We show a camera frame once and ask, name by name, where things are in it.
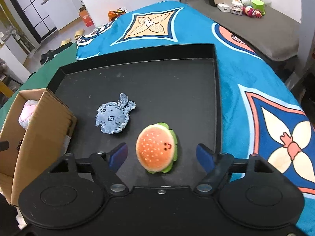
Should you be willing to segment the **brown cardboard box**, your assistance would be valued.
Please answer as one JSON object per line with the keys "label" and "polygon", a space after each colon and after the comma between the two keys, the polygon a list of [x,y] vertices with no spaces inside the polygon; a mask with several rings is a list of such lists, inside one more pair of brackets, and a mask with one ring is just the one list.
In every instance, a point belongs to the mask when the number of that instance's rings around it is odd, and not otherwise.
{"label": "brown cardboard box", "polygon": [[[28,100],[37,101],[31,121],[23,128],[18,119]],[[20,91],[5,118],[1,141],[1,190],[7,202],[18,206],[22,190],[66,153],[77,118],[49,89]]]}

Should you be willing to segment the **blue denim rabbit plush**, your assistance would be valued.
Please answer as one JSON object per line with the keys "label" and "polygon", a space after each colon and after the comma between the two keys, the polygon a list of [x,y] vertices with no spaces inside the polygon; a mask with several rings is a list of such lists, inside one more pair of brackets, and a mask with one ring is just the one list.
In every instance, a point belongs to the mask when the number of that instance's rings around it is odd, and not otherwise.
{"label": "blue denim rabbit plush", "polygon": [[129,113],[135,108],[136,103],[121,93],[117,101],[107,102],[98,108],[95,126],[100,127],[101,132],[105,134],[120,133],[129,122]]}

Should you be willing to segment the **orange burger plush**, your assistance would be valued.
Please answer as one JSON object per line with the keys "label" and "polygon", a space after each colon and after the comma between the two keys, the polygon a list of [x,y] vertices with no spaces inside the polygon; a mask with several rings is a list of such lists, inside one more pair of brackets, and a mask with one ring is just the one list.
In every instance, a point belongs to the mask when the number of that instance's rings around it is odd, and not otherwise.
{"label": "orange burger plush", "polygon": [[178,158],[177,144],[177,136],[168,124],[149,125],[137,138],[138,161],[151,174],[168,173]]}

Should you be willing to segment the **grey pink fluffy plush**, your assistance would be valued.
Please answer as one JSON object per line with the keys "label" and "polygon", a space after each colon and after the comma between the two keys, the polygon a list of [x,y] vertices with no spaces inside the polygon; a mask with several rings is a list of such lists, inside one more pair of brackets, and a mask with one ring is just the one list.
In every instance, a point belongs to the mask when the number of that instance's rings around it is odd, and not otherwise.
{"label": "grey pink fluffy plush", "polygon": [[32,116],[37,108],[38,101],[36,100],[27,100],[23,105],[23,109],[19,116],[18,122],[22,128],[25,130],[28,128],[28,125],[32,119]]}

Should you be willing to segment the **green blanket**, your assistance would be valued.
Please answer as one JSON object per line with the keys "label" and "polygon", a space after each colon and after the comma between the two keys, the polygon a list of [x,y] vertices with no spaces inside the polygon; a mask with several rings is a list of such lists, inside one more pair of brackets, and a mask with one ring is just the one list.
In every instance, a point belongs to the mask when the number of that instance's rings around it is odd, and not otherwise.
{"label": "green blanket", "polygon": [[40,69],[38,69],[38,71],[34,73],[3,105],[1,108],[1,125],[3,124],[3,121],[5,120],[8,111],[19,91],[46,88],[60,67],[76,62],[76,53],[76,43],[73,43],[67,49],[57,54],[52,60],[42,65],[42,67],[40,67]]}

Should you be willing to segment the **black shallow tray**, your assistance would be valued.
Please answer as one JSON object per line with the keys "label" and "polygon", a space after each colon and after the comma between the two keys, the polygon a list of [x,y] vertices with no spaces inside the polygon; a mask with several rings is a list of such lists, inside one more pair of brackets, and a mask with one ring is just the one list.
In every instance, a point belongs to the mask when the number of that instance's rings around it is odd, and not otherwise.
{"label": "black shallow tray", "polygon": [[[182,44],[96,56],[57,70],[49,89],[77,118],[70,151],[77,158],[109,152],[120,143],[128,157],[118,177],[133,186],[195,186],[205,177],[196,158],[200,143],[221,150],[221,97],[215,47]],[[121,133],[95,125],[97,109],[124,93],[136,108]],[[178,139],[178,159],[169,173],[150,174],[136,157],[136,140],[148,125],[164,122]]]}

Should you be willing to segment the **yellow slipper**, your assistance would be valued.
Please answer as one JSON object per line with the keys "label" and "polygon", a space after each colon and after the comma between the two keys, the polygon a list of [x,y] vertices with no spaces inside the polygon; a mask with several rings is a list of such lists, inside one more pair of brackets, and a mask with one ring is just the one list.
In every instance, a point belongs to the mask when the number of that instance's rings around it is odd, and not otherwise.
{"label": "yellow slipper", "polygon": [[75,32],[74,39],[75,39],[75,40],[78,40],[81,36],[84,35],[84,32],[85,32],[84,29],[81,29],[81,30],[76,31],[76,32]]}
{"label": "yellow slipper", "polygon": [[62,42],[61,42],[61,45],[60,46],[64,46],[64,45],[66,45],[66,44],[68,44],[68,43],[70,43],[71,42],[71,38],[68,38],[68,39],[66,39],[66,40],[63,40]]}

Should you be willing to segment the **right yellow slipper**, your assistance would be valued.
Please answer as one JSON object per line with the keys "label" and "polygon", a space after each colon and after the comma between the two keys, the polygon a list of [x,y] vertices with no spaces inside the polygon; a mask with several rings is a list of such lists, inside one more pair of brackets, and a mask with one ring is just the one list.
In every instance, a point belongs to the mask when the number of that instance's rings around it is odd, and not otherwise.
{"label": "right yellow slipper", "polygon": [[76,31],[76,32],[75,32],[74,39],[75,39],[75,40],[78,40],[81,36],[84,35],[84,32],[85,32],[84,29],[81,29],[81,30]]}

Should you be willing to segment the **orange gift bag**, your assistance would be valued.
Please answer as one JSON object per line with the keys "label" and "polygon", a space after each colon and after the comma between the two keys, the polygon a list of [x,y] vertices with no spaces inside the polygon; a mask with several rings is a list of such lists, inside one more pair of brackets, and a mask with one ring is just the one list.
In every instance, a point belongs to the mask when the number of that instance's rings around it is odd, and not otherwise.
{"label": "orange gift bag", "polygon": [[127,13],[127,10],[123,9],[123,8],[119,8],[119,9],[117,9],[115,11],[110,10],[108,12],[109,21],[113,22],[115,19],[117,19],[118,17],[120,17],[121,15],[126,14],[126,13]]}

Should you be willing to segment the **grey bench cushion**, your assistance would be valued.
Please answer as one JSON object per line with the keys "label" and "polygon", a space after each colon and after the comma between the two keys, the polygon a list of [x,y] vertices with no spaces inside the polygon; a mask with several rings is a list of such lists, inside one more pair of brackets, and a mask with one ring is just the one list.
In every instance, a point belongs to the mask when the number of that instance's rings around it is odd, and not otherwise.
{"label": "grey bench cushion", "polygon": [[180,0],[236,34],[272,61],[282,62],[297,56],[299,23],[283,13],[266,7],[260,18],[221,12],[211,0]]}

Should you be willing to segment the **orange cardboard box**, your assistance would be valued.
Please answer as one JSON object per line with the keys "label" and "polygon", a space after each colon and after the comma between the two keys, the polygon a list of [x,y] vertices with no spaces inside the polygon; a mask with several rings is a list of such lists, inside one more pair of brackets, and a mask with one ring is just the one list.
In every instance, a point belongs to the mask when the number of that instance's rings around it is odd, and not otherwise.
{"label": "orange cardboard box", "polygon": [[85,23],[85,25],[87,27],[91,27],[94,25],[94,23],[93,23],[92,19],[90,18],[88,11],[87,11],[85,6],[82,6],[79,9],[79,16],[81,17],[81,19],[83,20],[83,22]]}

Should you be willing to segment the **white kitchen cabinet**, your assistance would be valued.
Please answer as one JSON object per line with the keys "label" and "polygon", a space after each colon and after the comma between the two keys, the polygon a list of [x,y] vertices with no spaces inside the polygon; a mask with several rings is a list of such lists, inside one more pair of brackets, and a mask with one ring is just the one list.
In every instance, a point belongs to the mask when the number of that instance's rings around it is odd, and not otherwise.
{"label": "white kitchen cabinet", "polygon": [[61,30],[80,17],[79,10],[82,4],[80,0],[45,0],[41,7],[47,12],[55,27]]}

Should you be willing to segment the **black grid sliding door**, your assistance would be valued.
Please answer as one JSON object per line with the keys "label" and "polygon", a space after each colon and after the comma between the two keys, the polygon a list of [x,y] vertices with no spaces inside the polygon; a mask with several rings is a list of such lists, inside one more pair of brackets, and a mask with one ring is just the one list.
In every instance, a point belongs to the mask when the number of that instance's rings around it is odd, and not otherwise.
{"label": "black grid sliding door", "polygon": [[56,31],[56,26],[42,7],[43,0],[10,0],[27,29],[38,43]]}

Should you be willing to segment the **red small toy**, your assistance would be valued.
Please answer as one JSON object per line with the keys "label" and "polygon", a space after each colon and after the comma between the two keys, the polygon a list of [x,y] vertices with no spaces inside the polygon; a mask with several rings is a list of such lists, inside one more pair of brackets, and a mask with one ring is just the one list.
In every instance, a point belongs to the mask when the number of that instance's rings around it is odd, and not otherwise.
{"label": "red small toy", "polygon": [[260,10],[254,9],[251,6],[243,7],[243,13],[250,18],[262,18]]}

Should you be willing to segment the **green small container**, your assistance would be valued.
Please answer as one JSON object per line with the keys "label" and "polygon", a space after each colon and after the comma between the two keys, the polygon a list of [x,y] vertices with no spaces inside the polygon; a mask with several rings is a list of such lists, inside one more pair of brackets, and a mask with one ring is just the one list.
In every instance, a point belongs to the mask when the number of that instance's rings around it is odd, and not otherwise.
{"label": "green small container", "polygon": [[262,15],[265,14],[265,3],[261,0],[253,0],[252,7],[255,10],[259,10]]}

